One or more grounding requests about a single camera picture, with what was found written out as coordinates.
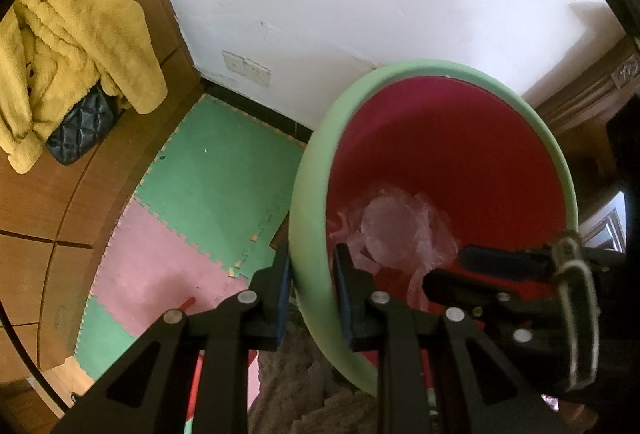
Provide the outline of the clear plastic bag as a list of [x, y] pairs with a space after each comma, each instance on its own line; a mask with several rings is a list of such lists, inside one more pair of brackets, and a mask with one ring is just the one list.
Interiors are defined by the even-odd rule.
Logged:
[[356, 269], [378, 287], [425, 311], [423, 277], [457, 258], [459, 244], [446, 215], [424, 194], [381, 185], [328, 213], [328, 245], [347, 246]]

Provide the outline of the red bin with green rim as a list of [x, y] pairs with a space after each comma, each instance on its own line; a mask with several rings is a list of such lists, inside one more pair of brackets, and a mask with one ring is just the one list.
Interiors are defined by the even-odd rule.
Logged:
[[300, 161], [288, 246], [312, 339], [370, 394], [378, 372], [343, 339], [326, 219], [383, 184], [425, 196], [463, 246], [534, 249], [578, 226], [562, 150], [520, 95], [446, 61], [390, 64], [358, 79], [333, 103]]

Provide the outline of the grey fuzzy pants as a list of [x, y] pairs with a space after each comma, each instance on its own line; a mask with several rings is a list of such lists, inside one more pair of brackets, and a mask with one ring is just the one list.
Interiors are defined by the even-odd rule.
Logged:
[[258, 354], [260, 389], [248, 410], [251, 433], [375, 433], [378, 402], [322, 355], [299, 311], [282, 344]]

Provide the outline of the green pink foam floor mat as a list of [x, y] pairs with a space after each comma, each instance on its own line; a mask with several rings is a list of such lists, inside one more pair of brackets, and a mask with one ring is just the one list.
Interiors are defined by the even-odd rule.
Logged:
[[75, 358], [98, 380], [161, 313], [207, 311], [271, 264], [303, 148], [204, 95], [160, 149], [107, 243]]

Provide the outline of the dark wooden headboard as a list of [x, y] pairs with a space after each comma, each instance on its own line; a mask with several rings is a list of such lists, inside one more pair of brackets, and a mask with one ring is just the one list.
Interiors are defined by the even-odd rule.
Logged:
[[611, 183], [615, 160], [606, 125], [638, 92], [639, 48], [636, 40], [625, 37], [538, 105], [538, 115], [562, 149], [580, 201]]

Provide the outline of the black quilted handbag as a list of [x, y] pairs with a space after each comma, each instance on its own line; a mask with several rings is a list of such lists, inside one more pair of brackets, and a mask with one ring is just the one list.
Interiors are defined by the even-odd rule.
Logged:
[[97, 82], [49, 136], [46, 145], [53, 158], [71, 165], [105, 139], [119, 119], [116, 102]]

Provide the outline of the yellow fleece jacket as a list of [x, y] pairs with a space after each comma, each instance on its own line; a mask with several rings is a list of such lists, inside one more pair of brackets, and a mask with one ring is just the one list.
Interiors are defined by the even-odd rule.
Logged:
[[95, 85], [152, 113], [168, 90], [134, 0], [15, 0], [1, 21], [1, 147], [18, 174]]

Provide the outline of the white wall power socket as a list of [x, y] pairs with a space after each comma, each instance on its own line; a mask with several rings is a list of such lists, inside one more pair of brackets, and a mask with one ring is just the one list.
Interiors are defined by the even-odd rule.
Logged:
[[222, 52], [222, 57], [224, 57], [224, 64], [226, 64], [230, 72], [234, 72], [258, 84], [258, 86], [264, 88], [270, 86], [271, 72], [267, 67], [228, 51]]

